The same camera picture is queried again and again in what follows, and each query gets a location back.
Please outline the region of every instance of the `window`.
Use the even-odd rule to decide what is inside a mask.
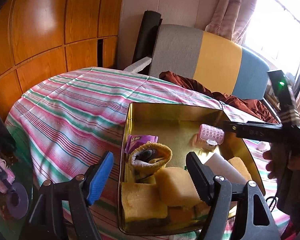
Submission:
[[[258,0],[242,45],[270,69],[295,77],[300,67],[300,0]]]

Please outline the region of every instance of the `striped tablecloth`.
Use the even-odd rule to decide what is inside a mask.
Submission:
[[[91,208],[103,239],[194,239],[197,232],[161,237],[127,236],[117,228],[117,185],[120,148],[130,102],[187,104],[222,109],[232,121],[259,121],[255,117],[200,93],[140,74],[104,68],[85,68],[49,78],[22,95],[12,107],[6,125],[22,128],[29,137],[34,174],[39,185],[69,181],[99,161],[105,150],[115,164],[105,189]],[[256,150],[257,141],[245,140],[263,179],[266,197],[276,192],[267,178],[267,161]],[[65,217],[71,220],[69,205]],[[289,217],[275,209],[280,231]],[[233,219],[224,239],[229,239]]]

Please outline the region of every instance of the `brown blanket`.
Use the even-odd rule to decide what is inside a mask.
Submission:
[[[269,110],[259,100],[241,100],[235,96],[228,96],[227,94],[221,94],[220,92],[211,93],[209,89],[205,88],[196,80],[176,75],[171,71],[161,72],[159,78],[185,89],[194,90],[218,101],[222,101],[227,105],[240,109],[241,111],[251,114],[265,122],[278,123],[277,120],[270,114]]]

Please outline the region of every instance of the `purple candy wrapper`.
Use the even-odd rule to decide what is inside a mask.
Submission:
[[[130,154],[141,145],[146,144],[148,141],[156,143],[158,141],[158,137],[153,135],[128,135],[127,145],[124,152],[126,154]]]

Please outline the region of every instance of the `screw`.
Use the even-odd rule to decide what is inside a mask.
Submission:
[[[257,185],[253,180],[249,180],[248,184],[249,184],[251,187],[255,187],[255,186]]]
[[[51,180],[47,179],[43,182],[43,185],[49,186],[51,184]]]
[[[83,175],[83,174],[79,174],[79,175],[75,176],[75,179],[76,179],[77,181],[84,180],[84,175]]]
[[[217,176],[215,176],[215,178],[216,178],[217,181],[224,181],[225,180],[225,178],[222,177],[221,175],[217,175]]]

